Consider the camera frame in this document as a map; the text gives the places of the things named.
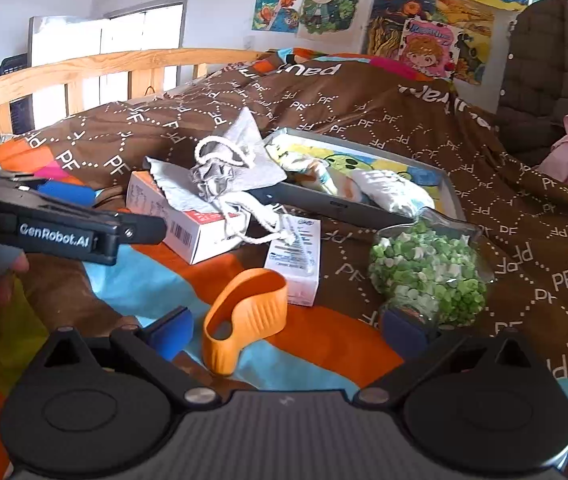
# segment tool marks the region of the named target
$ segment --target finger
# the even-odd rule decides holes
[[[15,272],[28,272],[29,260],[26,257],[26,254],[20,253],[13,262],[13,265],[11,265],[11,270],[14,270]]]
[[[13,274],[8,272],[0,278],[0,307],[7,306],[13,295]]]

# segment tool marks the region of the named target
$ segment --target brown puffer jacket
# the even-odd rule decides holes
[[[519,15],[501,94],[500,140],[511,155],[536,166],[565,135],[568,0],[542,0]]]

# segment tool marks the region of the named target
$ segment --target window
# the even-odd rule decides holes
[[[30,20],[29,61],[31,66],[125,50],[179,48],[183,37],[186,0],[156,0],[107,14],[102,20],[73,16],[43,16]],[[176,66],[164,70],[163,88],[177,86]],[[82,83],[84,108],[128,98],[128,75],[110,74]],[[33,94],[35,128],[40,129],[66,117],[63,86]]]

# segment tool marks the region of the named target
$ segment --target orange silicone cup holder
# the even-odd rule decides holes
[[[275,335],[286,326],[286,279],[269,269],[241,272],[226,285],[206,314],[202,338],[204,364],[212,373],[228,376],[237,368],[243,348]],[[231,335],[215,339],[220,324],[230,321]]]

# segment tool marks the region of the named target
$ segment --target screw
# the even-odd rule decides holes
[[[382,388],[364,388],[358,394],[359,400],[365,404],[373,404],[379,406],[388,402],[391,396]]]
[[[191,404],[202,406],[203,404],[210,404],[217,399],[217,393],[211,388],[191,388],[184,394],[184,399]]]

